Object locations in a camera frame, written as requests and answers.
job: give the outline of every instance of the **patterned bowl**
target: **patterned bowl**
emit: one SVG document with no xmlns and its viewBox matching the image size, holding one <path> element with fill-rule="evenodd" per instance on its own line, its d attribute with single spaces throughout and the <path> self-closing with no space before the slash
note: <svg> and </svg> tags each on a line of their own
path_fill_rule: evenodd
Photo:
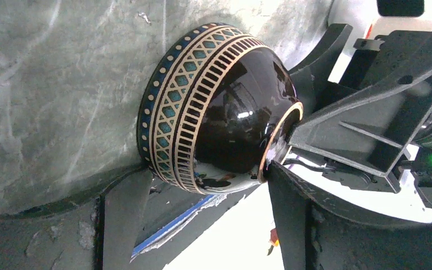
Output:
<svg viewBox="0 0 432 270">
<path fill-rule="evenodd" d="M 303 107 L 281 60 L 234 26 L 202 25 L 176 42 L 143 95 L 137 141 L 154 175 L 225 194 L 264 182 L 283 162 Z"/>
</svg>

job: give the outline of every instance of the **ceramic bowl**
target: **ceramic bowl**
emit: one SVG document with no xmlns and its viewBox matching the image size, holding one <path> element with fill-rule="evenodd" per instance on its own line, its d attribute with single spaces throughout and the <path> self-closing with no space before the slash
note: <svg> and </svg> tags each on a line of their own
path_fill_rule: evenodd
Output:
<svg viewBox="0 0 432 270">
<path fill-rule="evenodd" d="M 234 26 L 202 25 L 155 69 L 140 106 L 139 153 L 186 191 L 226 194 L 264 182 L 283 162 L 303 107 L 276 54 Z"/>
</svg>

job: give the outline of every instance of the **dot pattern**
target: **dot pattern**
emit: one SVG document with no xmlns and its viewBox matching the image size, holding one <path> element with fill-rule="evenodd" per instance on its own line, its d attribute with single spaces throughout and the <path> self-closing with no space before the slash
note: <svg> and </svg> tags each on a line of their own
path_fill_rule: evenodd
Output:
<svg viewBox="0 0 432 270">
<path fill-rule="evenodd" d="M 141 123 L 137 125 L 140 127 L 137 138 L 140 155 L 165 182 L 201 193 L 193 178 L 176 177 L 178 116 L 181 117 L 183 103 L 203 73 L 205 63 L 214 57 L 218 48 L 243 36 L 250 37 L 230 25 L 203 25 L 175 43 L 155 69 L 145 90 L 147 98 L 142 100 L 140 111 L 144 114 L 138 119 Z"/>
</svg>

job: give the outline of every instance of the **brown glazed surface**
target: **brown glazed surface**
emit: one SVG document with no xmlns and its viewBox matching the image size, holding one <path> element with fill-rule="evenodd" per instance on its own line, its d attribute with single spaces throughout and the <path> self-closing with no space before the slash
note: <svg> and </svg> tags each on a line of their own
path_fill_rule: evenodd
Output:
<svg viewBox="0 0 432 270">
<path fill-rule="evenodd" d="M 268 48 L 245 54 L 224 76 L 200 125 L 194 171 L 201 192 L 236 192 L 263 181 L 259 168 L 266 158 L 285 158 L 286 133 L 301 114 L 279 58 Z"/>
</svg>

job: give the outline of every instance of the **screw hole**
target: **screw hole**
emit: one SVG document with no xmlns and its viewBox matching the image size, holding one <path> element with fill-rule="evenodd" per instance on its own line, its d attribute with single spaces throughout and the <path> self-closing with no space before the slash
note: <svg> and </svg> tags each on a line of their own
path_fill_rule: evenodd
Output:
<svg viewBox="0 0 432 270">
<path fill-rule="evenodd" d="M 413 82 L 413 76 L 405 75 L 398 80 L 398 84 L 411 84 Z"/>
</svg>

